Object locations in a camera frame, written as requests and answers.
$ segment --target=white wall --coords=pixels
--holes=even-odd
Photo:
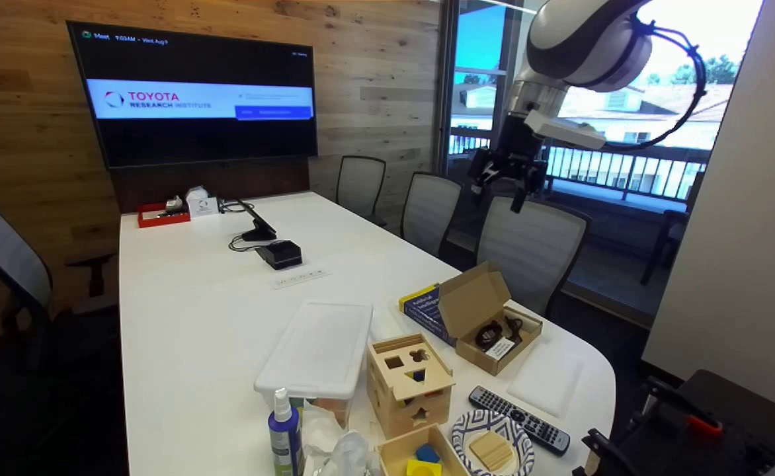
[[[761,5],[644,364],[679,379],[709,369],[775,401],[775,0]]]

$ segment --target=remote control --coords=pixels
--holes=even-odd
[[[492,410],[492,413],[500,413],[509,422],[516,422],[532,443],[537,443],[538,448],[549,450],[552,456],[562,456],[571,444],[571,436],[561,430],[552,430],[549,424],[529,416],[525,410],[509,406],[508,401],[487,393],[484,386],[476,386],[471,394],[468,394],[468,403],[471,409],[479,409],[479,410]]]

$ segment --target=presentation slide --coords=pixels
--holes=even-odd
[[[95,119],[310,123],[312,87],[86,79]]]

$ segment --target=balcony railing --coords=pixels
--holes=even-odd
[[[471,157],[474,149],[488,149],[488,131],[448,131],[448,157]],[[653,196],[665,202],[685,202],[697,172],[706,172],[709,151],[701,149],[644,149],[630,155],[581,151],[548,147],[548,177],[577,185]]]

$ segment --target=plastic bottle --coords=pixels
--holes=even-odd
[[[298,413],[291,409],[284,389],[275,389],[269,436],[275,454],[275,476],[302,476],[302,422]]]

